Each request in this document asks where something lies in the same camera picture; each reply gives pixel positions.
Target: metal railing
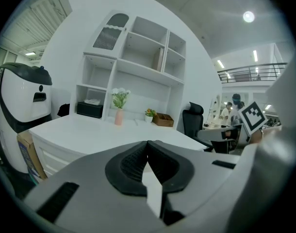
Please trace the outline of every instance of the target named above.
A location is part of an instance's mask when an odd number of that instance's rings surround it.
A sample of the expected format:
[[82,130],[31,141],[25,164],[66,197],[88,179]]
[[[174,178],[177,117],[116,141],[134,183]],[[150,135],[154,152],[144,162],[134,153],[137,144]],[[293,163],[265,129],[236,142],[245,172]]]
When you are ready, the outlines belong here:
[[248,81],[274,81],[284,71],[287,63],[270,63],[237,67],[217,72],[222,83]]

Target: white cabinet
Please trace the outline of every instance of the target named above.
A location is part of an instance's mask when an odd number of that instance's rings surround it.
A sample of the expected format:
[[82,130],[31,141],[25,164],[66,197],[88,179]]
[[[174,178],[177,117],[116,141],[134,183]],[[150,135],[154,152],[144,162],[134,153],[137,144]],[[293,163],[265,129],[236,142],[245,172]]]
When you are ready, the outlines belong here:
[[116,58],[134,18],[113,10],[93,33],[84,53]]
[[112,122],[116,108],[111,90],[131,91],[124,124],[140,125],[151,108],[169,114],[177,126],[181,111],[186,42],[145,18],[112,11],[92,35],[78,69],[70,113],[85,99],[104,105],[101,120]]

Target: pink vase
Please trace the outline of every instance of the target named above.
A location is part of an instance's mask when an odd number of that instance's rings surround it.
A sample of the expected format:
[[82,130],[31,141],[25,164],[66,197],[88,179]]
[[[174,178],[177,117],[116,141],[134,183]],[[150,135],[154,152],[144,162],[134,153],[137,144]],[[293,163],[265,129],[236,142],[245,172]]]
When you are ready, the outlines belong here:
[[118,109],[117,114],[115,115],[115,125],[122,125],[123,120],[123,109]]

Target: potted plant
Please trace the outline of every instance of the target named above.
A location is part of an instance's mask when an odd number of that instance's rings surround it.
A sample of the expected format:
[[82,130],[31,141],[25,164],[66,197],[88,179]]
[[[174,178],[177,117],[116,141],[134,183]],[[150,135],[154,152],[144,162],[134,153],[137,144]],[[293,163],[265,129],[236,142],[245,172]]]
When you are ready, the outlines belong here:
[[114,88],[111,92],[113,95],[113,102],[118,111],[115,115],[115,125],[122,125],[123,120],[123,106],[127,102],[127,97],[131,93],[130,90],[125,90],[124,88]]
[[148,108],[148,109],[145,111],[145,121],[146,121],[146,122],[152,122],[152,119],[153,119],[153,117],[154,117],[155,115],[157,115],[157,113],[156,113],[154,110],[151,110],[151,109]]

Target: white flower pot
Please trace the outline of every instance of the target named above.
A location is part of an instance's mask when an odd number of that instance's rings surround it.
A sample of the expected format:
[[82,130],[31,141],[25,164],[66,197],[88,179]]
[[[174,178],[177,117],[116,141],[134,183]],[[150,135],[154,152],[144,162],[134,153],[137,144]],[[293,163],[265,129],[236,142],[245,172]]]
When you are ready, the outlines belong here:
[[146,122],[152,122],[153,116],[146,116],[145,115],[145,121]]

